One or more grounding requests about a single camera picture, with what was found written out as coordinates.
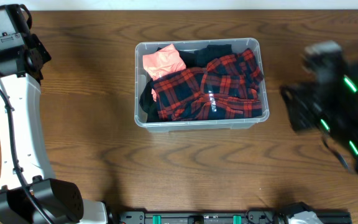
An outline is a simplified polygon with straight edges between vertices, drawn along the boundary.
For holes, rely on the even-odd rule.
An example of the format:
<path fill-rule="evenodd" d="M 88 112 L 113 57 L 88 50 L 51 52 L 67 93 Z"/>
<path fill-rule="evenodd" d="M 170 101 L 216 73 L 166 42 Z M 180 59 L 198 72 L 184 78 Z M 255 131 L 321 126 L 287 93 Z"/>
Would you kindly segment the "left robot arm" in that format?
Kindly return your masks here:
<path fill-rule="evenodd" d="M 22 4 L 0 6 L 0 222 L 107 223 L 106 206 L 58 180 L 40 122 L 42 67 L 50 61 Z"/>

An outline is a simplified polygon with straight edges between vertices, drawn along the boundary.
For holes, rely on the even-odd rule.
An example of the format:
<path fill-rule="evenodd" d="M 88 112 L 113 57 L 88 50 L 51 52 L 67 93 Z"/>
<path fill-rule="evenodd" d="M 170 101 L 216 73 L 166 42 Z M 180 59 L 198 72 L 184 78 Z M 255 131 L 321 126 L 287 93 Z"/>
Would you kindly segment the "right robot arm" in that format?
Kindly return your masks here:
<path fill-rule="evenodd" d="M 319 129 L 354 158 L 358 175 L 358 61 L 348 62 L 335 41 L 307 46 L 304 68 L 310 82 L 280 87 L 292 129 Z"/>

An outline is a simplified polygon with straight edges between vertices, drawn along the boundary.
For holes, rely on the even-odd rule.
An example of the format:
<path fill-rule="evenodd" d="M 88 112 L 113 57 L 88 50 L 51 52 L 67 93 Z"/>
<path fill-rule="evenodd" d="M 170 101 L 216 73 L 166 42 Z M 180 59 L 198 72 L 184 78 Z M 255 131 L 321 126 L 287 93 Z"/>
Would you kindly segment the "red plaid shirt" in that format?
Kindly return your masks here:
<path fill-rule="evenodd" d="M 262 115 L 264 75 L 251 49 L 207 66 L 187 68 L 151 83 L 162 121 L 247 119 Z"/>

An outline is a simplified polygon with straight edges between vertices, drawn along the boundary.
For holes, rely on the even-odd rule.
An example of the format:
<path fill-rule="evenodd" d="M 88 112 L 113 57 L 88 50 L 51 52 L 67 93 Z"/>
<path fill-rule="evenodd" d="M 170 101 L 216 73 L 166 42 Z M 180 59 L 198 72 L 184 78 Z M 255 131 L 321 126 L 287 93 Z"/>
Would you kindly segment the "dark cloth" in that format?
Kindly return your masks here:
<path fill-rule="evenodd" d="M 207 64 L 225 55 L 232 54 L 232 45 L 208 45 L 207 47 L 195 52 L 195 65 L 197 67 L 205 67 Z"/>

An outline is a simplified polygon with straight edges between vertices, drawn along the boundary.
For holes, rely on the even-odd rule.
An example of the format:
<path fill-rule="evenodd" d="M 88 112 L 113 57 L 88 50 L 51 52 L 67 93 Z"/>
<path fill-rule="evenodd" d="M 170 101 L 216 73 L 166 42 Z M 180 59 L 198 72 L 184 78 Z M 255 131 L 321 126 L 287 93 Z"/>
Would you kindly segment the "pink cloth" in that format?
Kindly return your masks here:
<path fill-rule="evenodd" d="M 173 44 L 153 54 L 143 55 L 142 64 L 144 70 L 150 75 L 153 81 L 186 68 L 185 62 Z"/>

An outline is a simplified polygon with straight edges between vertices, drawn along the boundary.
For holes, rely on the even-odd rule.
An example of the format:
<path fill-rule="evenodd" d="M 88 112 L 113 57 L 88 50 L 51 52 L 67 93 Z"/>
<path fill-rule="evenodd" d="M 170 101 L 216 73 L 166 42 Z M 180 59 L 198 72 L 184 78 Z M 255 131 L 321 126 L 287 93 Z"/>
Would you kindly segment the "large black shirt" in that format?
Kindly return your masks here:
<path fill-rule="evenodd" d="M 195 52 L 187 52 L 187 51 L 183 51 L 183 50 L 178 50 L 180 53 L 180 57 L 182 58 L 182 60 L 185 62 L 186 68 L 190 68 L 190 67 L 195 67 Z M 153 82 L 153 80 L 151 79 L 150 75 L 149 76 L 149 81 L 147 82 L 141 96 L 140 96 L 140 100 L 139 100 L 139 105 L 141 107 L 141 109 L 147 113 L 147 122 L 148 123 L 156 123 L 156 122 L 161 122 L 161 119 L 158 116 L 158 111 L 157 111 L 157 94 L 155 92 L 155 90 L 151 87 L 151 83 Z"/>

